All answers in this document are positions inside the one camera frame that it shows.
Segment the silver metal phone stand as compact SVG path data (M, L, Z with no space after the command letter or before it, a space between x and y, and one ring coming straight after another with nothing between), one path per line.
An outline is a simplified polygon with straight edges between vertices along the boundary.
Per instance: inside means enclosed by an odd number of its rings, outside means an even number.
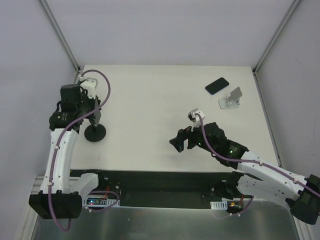
M241 88L238 86L230 94L226 95L225 98L219 99L219 107L222 110L235 109L240 107L240 98L243 96Z

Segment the black round-base phone holder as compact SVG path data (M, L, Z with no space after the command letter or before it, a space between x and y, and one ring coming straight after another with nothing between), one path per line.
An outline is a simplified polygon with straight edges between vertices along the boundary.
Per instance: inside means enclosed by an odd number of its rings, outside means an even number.
M102 124L97 126L89 125L84 131L84 137L91 143L96 143L105 138L107 134L106 128Z

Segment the black phone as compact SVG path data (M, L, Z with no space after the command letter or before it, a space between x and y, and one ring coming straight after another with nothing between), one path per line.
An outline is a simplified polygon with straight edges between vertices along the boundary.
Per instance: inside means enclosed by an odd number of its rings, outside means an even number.
M92 126L97 127L99 125L101 119L101 109L98 108L100 106L101 101L99 99L94 100L93 110L96 110L89 117L89 122Z

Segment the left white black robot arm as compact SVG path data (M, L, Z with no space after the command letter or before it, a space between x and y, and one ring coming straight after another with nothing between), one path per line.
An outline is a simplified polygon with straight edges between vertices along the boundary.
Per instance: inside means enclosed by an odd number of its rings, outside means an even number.
M31 194L29 205L45 220L76 219L80 216L84 200L92 191L99 195L106 183L95 173L84 173L70 183L73 150L84 119L98 126L101 114L88 113L99 106L97 83L68 84L60 89L61 100L49 118L50 152L45 175L39 192Z

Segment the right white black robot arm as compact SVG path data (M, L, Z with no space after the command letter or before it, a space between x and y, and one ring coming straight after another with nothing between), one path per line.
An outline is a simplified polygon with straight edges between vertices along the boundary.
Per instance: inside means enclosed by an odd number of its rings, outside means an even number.
M199 147L218 162L233 168L230 176L214 186L221 198L232 200L238 195L258 197L282 206L298 220L315 225L320 215L320 179L295 174L255 155L247 147L227 139L218 125L205 124L180 129L169 143L181 153Z

